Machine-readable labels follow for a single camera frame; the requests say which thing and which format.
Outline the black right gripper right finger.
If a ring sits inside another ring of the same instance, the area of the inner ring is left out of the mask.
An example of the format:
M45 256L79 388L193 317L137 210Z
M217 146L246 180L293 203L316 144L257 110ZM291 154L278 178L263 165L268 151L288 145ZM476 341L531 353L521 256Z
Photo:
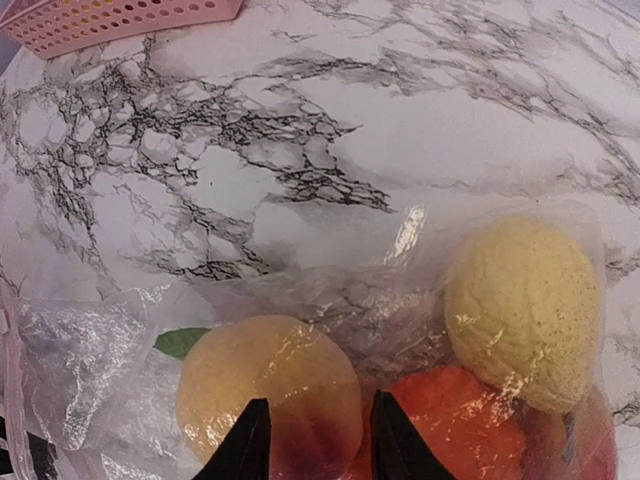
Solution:
M370 414L373 480L454 480L395 397L378 390Z

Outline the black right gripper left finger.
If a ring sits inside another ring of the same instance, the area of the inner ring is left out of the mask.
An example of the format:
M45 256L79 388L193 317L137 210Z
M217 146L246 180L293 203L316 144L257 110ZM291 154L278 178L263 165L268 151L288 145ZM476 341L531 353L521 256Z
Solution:
M252 399L193 480L267 480L270 447L268 400Z

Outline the clear zip top bag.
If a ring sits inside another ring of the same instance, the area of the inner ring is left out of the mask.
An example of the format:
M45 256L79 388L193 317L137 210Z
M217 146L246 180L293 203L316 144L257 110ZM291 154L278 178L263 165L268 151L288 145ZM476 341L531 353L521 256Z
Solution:
M17 479L192 479L254 399L271 479L367 479L392 394L456 479L614 479L594 211L430 219L385 259L102 301L1 298L1 449Z

